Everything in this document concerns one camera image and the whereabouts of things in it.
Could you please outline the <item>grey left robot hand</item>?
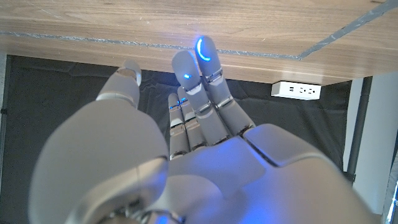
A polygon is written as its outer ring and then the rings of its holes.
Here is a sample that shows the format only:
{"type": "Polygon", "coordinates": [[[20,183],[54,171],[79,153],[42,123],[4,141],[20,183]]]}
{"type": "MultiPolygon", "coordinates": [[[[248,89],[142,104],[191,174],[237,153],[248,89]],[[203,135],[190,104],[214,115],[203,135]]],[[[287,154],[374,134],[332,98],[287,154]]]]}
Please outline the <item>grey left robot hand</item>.
{"type": "Polygon", "coordinates": [[[138,110],[126,61],[95,101],[47,139],[32,175],[31,223],[374,223],[319,149],[256,125],[231,96],[212,39],[177,52],[170,139],[138,110]]]}

